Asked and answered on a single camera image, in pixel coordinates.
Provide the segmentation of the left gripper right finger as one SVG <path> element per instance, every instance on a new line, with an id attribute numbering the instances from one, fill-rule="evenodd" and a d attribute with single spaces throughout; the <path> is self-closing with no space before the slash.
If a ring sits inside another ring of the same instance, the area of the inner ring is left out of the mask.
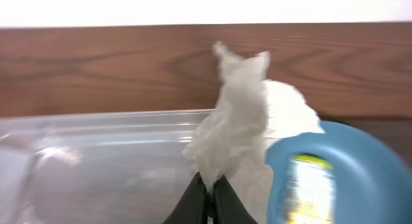
<path id="1" fill-rule="evenodd" d="M 213 224 L 258 224 L 223 175 L 213 185 Z"/>

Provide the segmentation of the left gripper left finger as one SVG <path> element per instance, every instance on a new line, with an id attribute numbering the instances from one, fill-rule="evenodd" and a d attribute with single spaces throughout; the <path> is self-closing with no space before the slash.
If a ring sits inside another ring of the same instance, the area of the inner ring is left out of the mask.
<path id="1" fill-rule="evenodd" d="M 197 172 L 163 224 L 207 224 L 207 190 Z"/>

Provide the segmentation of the green yellow snack wrapper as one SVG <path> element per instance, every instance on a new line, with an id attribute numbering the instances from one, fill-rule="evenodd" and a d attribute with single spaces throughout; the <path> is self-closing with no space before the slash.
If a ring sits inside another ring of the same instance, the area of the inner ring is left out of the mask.
<path id="1" fill-rule="evenodd" d="M 333 224 L 335 176 L 332 164 L 312 154 L 290 159 L 283 207 L 286 224 Z"/>

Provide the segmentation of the white tissue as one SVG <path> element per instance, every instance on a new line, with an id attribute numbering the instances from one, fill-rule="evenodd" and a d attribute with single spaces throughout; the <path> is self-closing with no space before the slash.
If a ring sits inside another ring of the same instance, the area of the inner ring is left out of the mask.
<path id="1" fill-rule="evenodd" d="M 268 149 L 285 138 L 323 133 L 321 120 L 295 87 L 267 78 L 268 51 L 246 59 L 221 41 L 212 50 L 220 95 L 182 154 L 207 189 L 226 176 L 248 213 L 265 223 L 274 177 L 265 162 Z"/>

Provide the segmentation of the dark blue plate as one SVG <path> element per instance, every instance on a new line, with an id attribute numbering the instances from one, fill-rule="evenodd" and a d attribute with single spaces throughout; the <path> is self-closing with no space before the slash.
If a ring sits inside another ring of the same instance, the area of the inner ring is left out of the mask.
<path id="1" fill-rule="evenodd" d="M 284 223 L 288 166 L 296 154 L 329 161 L 335 176 L 333 223 L 411 224 L 411 169 L 373 135 L 322 121 L 323 133 L 303 133 L 274 143 L 266 162 L 274 177 L 267 223 Z"/>

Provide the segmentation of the clear plastic bin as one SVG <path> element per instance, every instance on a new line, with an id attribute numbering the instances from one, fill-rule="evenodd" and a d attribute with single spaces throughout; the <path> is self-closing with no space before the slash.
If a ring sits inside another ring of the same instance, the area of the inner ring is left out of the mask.
<path id="1" fill-rule="evenodd" d="M 161 223 L 209 110 L 1 119 L 2 223 Z"/>

